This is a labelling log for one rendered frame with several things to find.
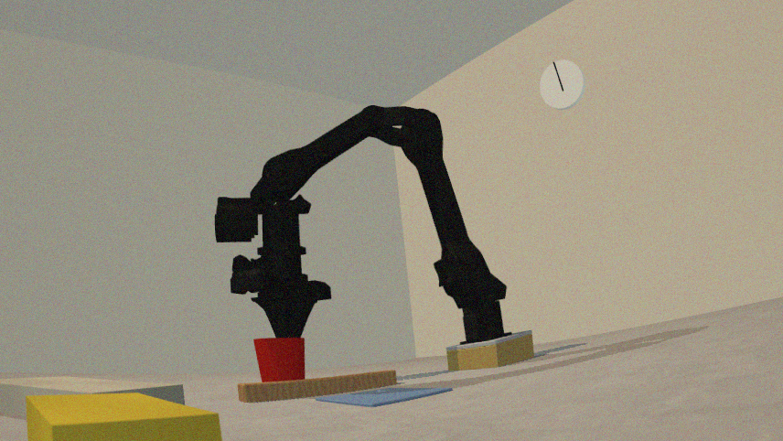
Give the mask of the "tan wooden bar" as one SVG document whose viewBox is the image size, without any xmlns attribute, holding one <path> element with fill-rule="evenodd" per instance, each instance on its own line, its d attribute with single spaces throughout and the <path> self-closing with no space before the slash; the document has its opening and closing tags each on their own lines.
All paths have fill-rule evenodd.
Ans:
<svg viewBox="0 0 783 441">
<path fill-rule="evenodd" d="M 361 391 L 395 384 L 397 384 L 396 370 L 387 370 L 319 379 L 248 382 L 237 385 L 239 401 L 251 403 Z"/>
</svg>

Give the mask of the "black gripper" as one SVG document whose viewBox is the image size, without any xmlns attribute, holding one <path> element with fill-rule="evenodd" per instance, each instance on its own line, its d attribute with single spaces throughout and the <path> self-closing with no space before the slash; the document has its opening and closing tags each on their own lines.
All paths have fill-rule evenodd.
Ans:
<svg viewBox="0 0 783 441">
<path fill-rule="evenodd" d="M 277 236 L 263 240 L 257 248 L 263 256 L 263 269 L 234 272 L 231 293 L 245 294 L 259 290 L 251 298 L 267 315 L 276 338 L 300 338 L 313 305 L 331 299 L 331 287 L 326 282 L 308 281 L 302 274 L 301 255 L 306 248 L 300 239 Z"/>
</svg>

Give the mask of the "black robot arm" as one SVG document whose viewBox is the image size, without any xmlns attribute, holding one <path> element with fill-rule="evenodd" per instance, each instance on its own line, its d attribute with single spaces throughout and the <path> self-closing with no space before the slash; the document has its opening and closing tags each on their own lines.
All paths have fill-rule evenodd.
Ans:
<svg viewBox="0 0 783 441">
<path fill-rule="evenodd" d="M 269 159 L 249 198 L 218 197 L 217 242 L 252 242 L 258 235 L 258 214 L 263 215 L 263 240 L 300 239 L 299 214 L 309 213 L 311 203 L 302 195 L 291 197 L 317 170 L 369 136 L 400 146 L 419 172 L 441 243 L 441 260 L 434 263 L 439 287 L 463 309 L 466 341 L 460 345 L 511 335 L 504 334 L 499 305 L 507 287 L 490 273 L 467 237 L 443 159 L 440 120 L 425 109 L 370 105 L 308 145 Z"/>
</svg>

